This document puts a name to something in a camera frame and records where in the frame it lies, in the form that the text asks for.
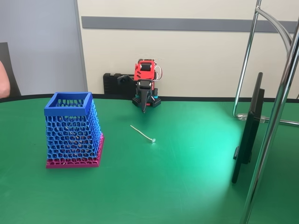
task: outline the green tabletop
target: green tabletop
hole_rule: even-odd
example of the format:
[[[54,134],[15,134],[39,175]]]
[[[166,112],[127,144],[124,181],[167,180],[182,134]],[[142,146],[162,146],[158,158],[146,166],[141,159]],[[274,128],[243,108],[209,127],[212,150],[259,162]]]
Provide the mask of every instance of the green tabletop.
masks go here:
[[[0,224],[239,223],[267,124],[233,185],[245,124],[232,118],[233,102],[162,102],[142,114],[130,101],[94,99],[100,167],[46,169],[48,101],[0,103]],[[288,103],[283,118],[299,120],[298,111]],[[299,128],[279,126],[249,223],[299,223],[298,138]]]

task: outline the metal rod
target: metal rod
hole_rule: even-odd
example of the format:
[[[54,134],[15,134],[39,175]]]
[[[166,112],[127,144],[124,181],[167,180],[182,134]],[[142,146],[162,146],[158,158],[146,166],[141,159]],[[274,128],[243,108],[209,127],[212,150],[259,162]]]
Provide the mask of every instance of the metal rod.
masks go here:
[[[235,96],[234,107],[233,107],[233,116],[237,119],[240,119],[240,116],[238,116],[236,114],[236,111],[237,111],[237,106],[239,103],[240,93],[241,93],[242,84],[243,84],[243,80],[244,80],[244,76],[245,76],[245,71],[246,71],[246,67],[247,67],[247,63],[248,63],[248,58],[249,58],[250,49],[251,49],[251,45],[252,45],[252,41],[253,41],[253,36],[254,36],[255,29],[256,29],[256,22],[257,22],[258,14],[261,14],[263,17],[265,17],[267,20],[269,20],[269,22],[271,22],[271,24],[276,28],[278,33],[283,38],[287,53],[289,52],[289,49],[290,49],[288,46],[291,45],[291,42],[292,42],[291,36],[286,31],[284,26],[282,26],[273,16],[271,16],[270,14],[261,10],[260,6],[261,6],[261,0],[257,0],[255,14],[254,14],[252,25],[251,25],[251,30],[250,30],[250,35],[249,35],[248,44],[247,44],[247,48],[246,48],[245,58],[244,58],[243,66],[242,66],[242,71],[241,71],[239,84],[238,84],[238,88],[237,88],[237,93]],[[280,124],[299,126],[299,122],[291,121],[291,120],[281,120]]]
[[[277,32],[280,34],[282,40],[285,44],[286,52],[288,53],[290,51],[290,46],[292,43],[291,35],[286,31],[284,26],[280,24],[273,16],[271,16],[269,13],[261,10],[260,8],[256,9],[256,12],[262,15],[264,18],[266,18],[277,30]]]
[[[285,102],[292,84],[293,77],[295,75],[298,60],[299,60],[299,20],[294,33],[290,52],[288,54],[288,58],[285,64],[285,70],[275,98],[267,131],[263,139],[261,151],[256,162],[256,168],[253,173],[253,177],[246,198],[245,207],[240,220],[240,224],[247,224],[249,221],[252,206],[256,198],[256,191],[258,190],[260,185],[260,180],[263,175],[265,164],[267,162],[269,150],[274,141],[274,137],[279,125],[279,121],[285,106]]]
[[[257,0],[256,8],[259,8],[261,6],[261,1],[262,0]],[[248,44],[247,44],[246,53],[245,53],[245,57],[244,57],[244,61],[243,61],[242,71],[241,71],[241,75],[240,75],[240,79],[239,79],[238,89],[237,89],[237,93],[235,95],[235,103],[234,103],[234,108],[233,108],[233,116],[235,118],[238,118],[238,116],[236,115],[236,110],[237,110],[237,105],[238,105],[238,101],[239,101],[239,97],[240,97],[240,93],[241,93],[243,79],[244,79],[244,76],[245,76],[245,71],[246,71],[247,62],[248,62],[248,58],[249,58],[249,54],[250,54],[250,49],[251,49],[251,45],[252,45],[254,31],[256,29],[257,18],[258,18],[258,13],[255,12],[254,16],[253,16],[253,21],[252,21],[252,24],[251,24],[251,29],[250,29]]]

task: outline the black object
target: black object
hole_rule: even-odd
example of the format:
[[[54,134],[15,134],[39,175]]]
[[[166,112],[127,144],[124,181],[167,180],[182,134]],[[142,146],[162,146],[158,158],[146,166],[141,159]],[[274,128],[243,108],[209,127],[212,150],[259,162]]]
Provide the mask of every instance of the black object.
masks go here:
[[[152,90],[152,85],[153,81],[149,79],[139,79],[137,81],[136,96],[132,99],[132,102],[135,106],[141,107],[143,113],[145,113],[146,106],[156,107],[161,104],[160,98],[152,97],[158,96],[158,89]]]
[[[8,50],[8,43],[0,43],[0,61],[2,62],[5,71],[7,73],[10,83],[9,97],[19,97],[21,95],[19,86],[14,77],[13,67],[10,61],[10,55]]]
[[[263,97],[265,90],[260,88],[262,77],[263,74],[260,72],[258,74],[256,85],[253,91],[252,100],[241,139],[241,144],[235,150],[234,159],[236,159],[236,161],[232,183],[237,182],[241,164],[248,164],[251,159],[252,147],[256,138],[258,126],[260,124],[263,108]]]
[[[105,73],[103,76],[104,94],[122,95],[132,99],[136,94],[136,83],[132,80],[134,75],[114,75]]]

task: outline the wire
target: wire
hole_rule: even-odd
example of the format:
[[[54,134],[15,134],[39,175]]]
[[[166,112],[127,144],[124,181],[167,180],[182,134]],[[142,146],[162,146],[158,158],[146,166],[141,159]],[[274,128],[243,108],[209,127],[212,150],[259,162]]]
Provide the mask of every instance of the wire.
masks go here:
[[[156,141],[156,139],[151,139],[148,136],[146,136],[145,134],[143,134],[141,131],[139,131],[138,129],[134,128],[136,131],[138,131],[140,134],[142,134],[145,138],[147,138],[148,140],[151,141],[151,143],[154,143]]]
[[[160,78],[159,78],[159,73],[158,72],[156,72],[157,73],[157,79],[155,80],[155,81],[158,81],[158,80],[160,80],[161,78],[162,78],[162,75],[163,75],[163,71],[162,71],[162,68],[159,66],[159,65],[156,65],[155,66],[155,69],[156,68],[159,68],[160,69]]]

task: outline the honeycomb pattern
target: honeycomb pattern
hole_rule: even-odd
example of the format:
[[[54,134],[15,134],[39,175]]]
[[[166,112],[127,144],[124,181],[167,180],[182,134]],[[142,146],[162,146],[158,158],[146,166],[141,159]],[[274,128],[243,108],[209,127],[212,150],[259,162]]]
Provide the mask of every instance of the honeycomb pattern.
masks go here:
[[[96,158],[62,158],[62,159],[48,159],[47,168],[62,168],[62,167],[98,167],[100,164],[100,156],[103,149],[104,136],[101,134],[98,149],[98,156]]]
[[[83,107],[83,99],[59,99],[56,106]]]
[[[82,106],[83,100],[58,100],[56,106]],[[93,162],[100,145],[100,125],[94,102],[86,116],[46,116],[48,160]]]

